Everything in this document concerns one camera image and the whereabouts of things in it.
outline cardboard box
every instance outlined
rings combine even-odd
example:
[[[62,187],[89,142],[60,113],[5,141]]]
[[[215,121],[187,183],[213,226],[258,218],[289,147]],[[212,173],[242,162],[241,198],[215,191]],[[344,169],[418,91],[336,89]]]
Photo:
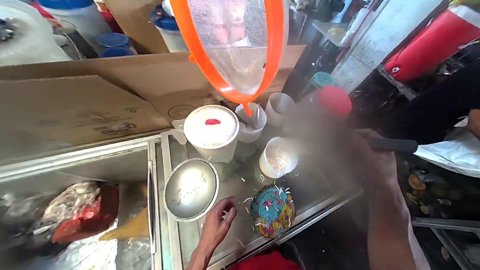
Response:
[[[168,125],[99,76],[0,81],[0,96],[0,163]]]
[[[153,8],[161,0],[104,0],[123,32],[140,54],[168,52],[162,35],[151,23]]]
[[[256,102],[280,92],[304,46],[288,46]],[[0,165],[125,135],[163,129],[225,98],[188,53],[0,67]]]
[[[265,104],[271,93],[282,91],[304,48],[286,47],[277,76],[255,102]],[[150,102],[163,118],[159,128],[166,128],[195,108],[225,100],[188,56],[165,53],[0,67],[0,80],[99,75]]]

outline red cap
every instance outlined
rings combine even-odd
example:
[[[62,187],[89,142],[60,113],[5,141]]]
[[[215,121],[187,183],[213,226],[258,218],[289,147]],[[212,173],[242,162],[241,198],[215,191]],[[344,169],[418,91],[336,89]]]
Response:
[[[345,91],[336,86],[318,89],[318,104],[336,116],[347,116],[352,110],[352,101]]]

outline colorful cloth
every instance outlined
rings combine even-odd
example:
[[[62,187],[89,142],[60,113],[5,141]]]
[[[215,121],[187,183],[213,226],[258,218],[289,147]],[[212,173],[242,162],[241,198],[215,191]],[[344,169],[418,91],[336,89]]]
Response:
[[[295,206],[289,191],[280,185],[271,184],[264,186],[253,197],[250,214],[262,235],[277,238],[283,235],[295,220]]]

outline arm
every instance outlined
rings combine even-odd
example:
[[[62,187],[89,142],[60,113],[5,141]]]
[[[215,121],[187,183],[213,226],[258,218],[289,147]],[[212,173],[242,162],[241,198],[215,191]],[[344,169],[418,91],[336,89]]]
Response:
[[[473,109],[468,114],[468,129],[480,139],[480,110]]]
[[[197,248],[193,251],[188,270],[205,270],[213,251],[227,235],[233,219],[237,216],[235,197],[220,200],[207,213]]]
[[[360,135],[380,137],[372,130]],[[393,152],[375,153],[357,137],[369,163],[365,191],[369,199],[368,254],[372,270],[429,270],[430,266],[413,234],[410,213],[398,185]]]

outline orange rim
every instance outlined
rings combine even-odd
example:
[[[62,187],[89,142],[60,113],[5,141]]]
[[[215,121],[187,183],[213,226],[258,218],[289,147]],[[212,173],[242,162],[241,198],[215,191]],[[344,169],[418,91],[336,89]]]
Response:
[[[190,14],[188,1],[174,0],[170,2],[182,37],[190,51],[190,59],[193,58],[197,62],[197,65],[200,67],[205,77],[218,92],[233,102],[244,104],[244,108],[246,109],[245,112],[249,116],[252,112],[249,110],[247,103],[255,100],[272,83],[278,70],[280,56],[282,55],[283,49],[283,1],[264,1],[268,41],[267,59],[264,77],[257,92],[253,95],[243,94],[230,86],[216,70],[198,37],[198,33]]]

